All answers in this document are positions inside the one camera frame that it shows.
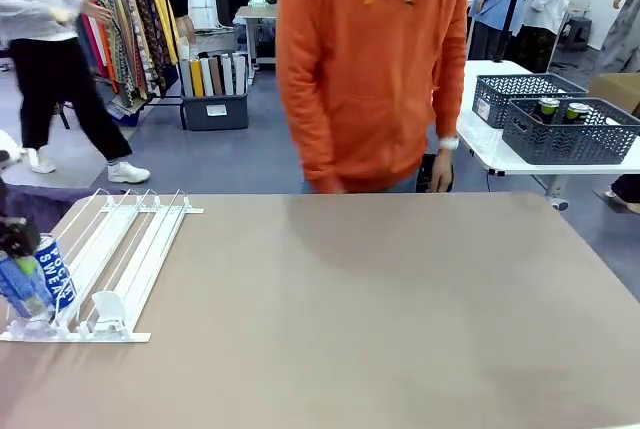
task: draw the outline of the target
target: person in orange hoodie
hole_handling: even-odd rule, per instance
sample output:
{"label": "person in orange hoodie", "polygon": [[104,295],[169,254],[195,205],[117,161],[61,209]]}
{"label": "person in orange hoodie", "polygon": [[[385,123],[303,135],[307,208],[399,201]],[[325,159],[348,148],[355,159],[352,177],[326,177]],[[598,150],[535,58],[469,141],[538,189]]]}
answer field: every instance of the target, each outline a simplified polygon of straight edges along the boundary
{"label": "person in orange hoodie", "polygon": [[279,0],[276,67],[316,193],[415,192],[435,122],[433,191],[452,180],[467,0]]}

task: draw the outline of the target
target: gray storage bin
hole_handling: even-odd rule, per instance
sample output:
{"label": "gray storage bin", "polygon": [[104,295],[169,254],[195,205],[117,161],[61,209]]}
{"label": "gray storage bin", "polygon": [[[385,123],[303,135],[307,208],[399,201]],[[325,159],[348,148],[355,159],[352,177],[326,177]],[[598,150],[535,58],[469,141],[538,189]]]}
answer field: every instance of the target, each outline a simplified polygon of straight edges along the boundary
{"label": "gray storage bin", "polygon": [[[584,124],[561,124],[572,102],[593,108]],[[640,132],[640,120],[602,99],[561,99],[553,124],[531,117],[538,99],[512,99],[502,139],[529,164],[620,164]]]}
{"label": "gray storage bin", "polygon": [[221,131],[249,127],[247,94],[184,97],[184,125],[191,131]]}
{"label": "gray storage bin", "polygon": [[586,93],[555,74],[478,76],[473,112],[494,129],[502,129],[510,99],[585,97]]}

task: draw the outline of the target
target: storage bin label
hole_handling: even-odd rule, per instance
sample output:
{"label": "storage bin label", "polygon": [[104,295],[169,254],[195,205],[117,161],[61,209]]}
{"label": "storage bin label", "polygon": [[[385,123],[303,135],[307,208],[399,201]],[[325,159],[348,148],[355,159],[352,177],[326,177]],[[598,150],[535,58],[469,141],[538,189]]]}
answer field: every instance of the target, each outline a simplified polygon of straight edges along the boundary
{"label": "storage bin label", "polygon": [[484,99],[478,99],[478,115],[485,121],[489,120],[489,113],[491,112],[491,104]]}
{"label": "storage bin label", "polygon": [[227,115],[227,106],[224,104],[217,104],[215,106],[207,106],[207,116],[219,117]]}

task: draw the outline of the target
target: wristwatch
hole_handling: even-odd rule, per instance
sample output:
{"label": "wristwatch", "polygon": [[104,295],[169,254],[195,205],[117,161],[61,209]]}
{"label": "wristwatch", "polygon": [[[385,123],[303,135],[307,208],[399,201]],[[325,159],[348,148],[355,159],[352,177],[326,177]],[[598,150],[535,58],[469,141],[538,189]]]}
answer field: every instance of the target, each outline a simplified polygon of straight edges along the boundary
{"label": "wristwatch", "polygon": [[447,151],[455,151],[460,144],[460,139],[457,137],[443,137],[440,139],[440,149],[446,149]]}

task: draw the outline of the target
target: white rack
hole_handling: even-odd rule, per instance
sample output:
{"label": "white rack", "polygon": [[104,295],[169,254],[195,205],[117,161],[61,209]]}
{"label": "white rack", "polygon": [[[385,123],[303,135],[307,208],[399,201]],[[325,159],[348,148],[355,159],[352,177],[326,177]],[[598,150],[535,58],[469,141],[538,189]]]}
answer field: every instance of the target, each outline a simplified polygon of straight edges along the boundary
{"label": "white rack", "polygon": [[[67,307],[60,309],[60,297],[50,320],[11,320],[7,310],[7,329],[0,341],[11,342],[148,342],[149,333],[136,333],[135,328],[153,285],[162,269],[171,244],[187,214],[202,214],[195,209],[189,197],[176,192],[168,205],[162,204],[153,191],[140,195],[135,191],[114,197],[99,189],[86,202],[80,212],[60,234],[61,239],[95,200],[106,194],[106,203],[71,248],[64,251],[68,257],[77,255],[67,264],[76,297]],[[114,254],[138,219],[144,214],[139,228],[133,234],[124,253],[109,268],[111,275],[101,289],[96,288],[101,277],[107,277]],[[91,310],[81,318],[81,308],[89,304]]]}

